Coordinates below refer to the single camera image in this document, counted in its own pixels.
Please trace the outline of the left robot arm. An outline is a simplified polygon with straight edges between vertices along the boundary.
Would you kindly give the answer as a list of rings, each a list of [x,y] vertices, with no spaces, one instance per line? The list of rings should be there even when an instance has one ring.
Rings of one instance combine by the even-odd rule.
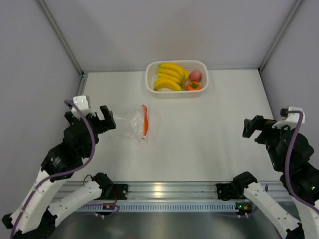
[[[100,120],[95,113],[74,108],[80,114],[66,112],[70,123],[64,130],[60,144],[49,150],[41,164],[35,183],[20,205],[11,214],[6,214],[2,222],[11,230],[12,239],[46,239],[70,214],[86,203],[112,195],[113,182],[105,173],[97,173],[84,186],[63,199],[52,202],[55,194],[72,175],[91,161],[98,135],[116,128],[113,114],[106,106],[100,110],[104,116]]]

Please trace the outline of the clear zip top bag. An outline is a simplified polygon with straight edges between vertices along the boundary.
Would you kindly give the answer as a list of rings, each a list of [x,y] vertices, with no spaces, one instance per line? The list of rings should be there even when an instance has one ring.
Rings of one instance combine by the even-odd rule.
[[[145,140],[148,133],[148,108],[141,104],[111,105],[116,129],[111,130],[112,138]]]

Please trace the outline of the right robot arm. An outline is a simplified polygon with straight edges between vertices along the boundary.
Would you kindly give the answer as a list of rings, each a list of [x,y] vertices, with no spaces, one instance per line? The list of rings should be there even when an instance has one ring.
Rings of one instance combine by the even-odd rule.
[[[302,111],[285,111],[280,121],[255,116],[244,120],[242,136],[250,138],[259,130],[255,139],[263,144],[275,171],[281,172],[280,181],[291,196],[299,219],[285,211],[262,188],[248,171],[231,181],[233,193],[250,200],[267,217],[283,239],[317,239],[319,237],[319,171],[309,163],[314,149],[299,133],[303,123]]]

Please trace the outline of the orange fake fruit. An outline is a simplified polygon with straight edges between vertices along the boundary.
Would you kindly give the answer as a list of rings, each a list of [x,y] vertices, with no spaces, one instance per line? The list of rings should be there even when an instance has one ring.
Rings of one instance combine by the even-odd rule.
[[[187,91],[198,91],[201,90],[201,84],[197,81],[192,81],[186,86]]]

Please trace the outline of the yellow fake bananas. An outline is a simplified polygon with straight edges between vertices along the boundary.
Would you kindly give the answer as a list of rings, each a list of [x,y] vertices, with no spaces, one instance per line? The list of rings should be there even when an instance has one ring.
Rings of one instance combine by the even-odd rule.
[[[171,62],[160,63],[157,68],[157,76],[172,79],[181,84],[188,79],[189,72],[182,66]]]

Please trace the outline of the pink fake peach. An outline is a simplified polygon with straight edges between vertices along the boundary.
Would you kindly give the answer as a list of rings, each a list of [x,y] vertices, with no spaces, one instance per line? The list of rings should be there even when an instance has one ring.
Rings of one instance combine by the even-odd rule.
[[[194,70],[190,72],[188,78],[190,81],[200,82],[202,79],[202,73],[199,70]]]

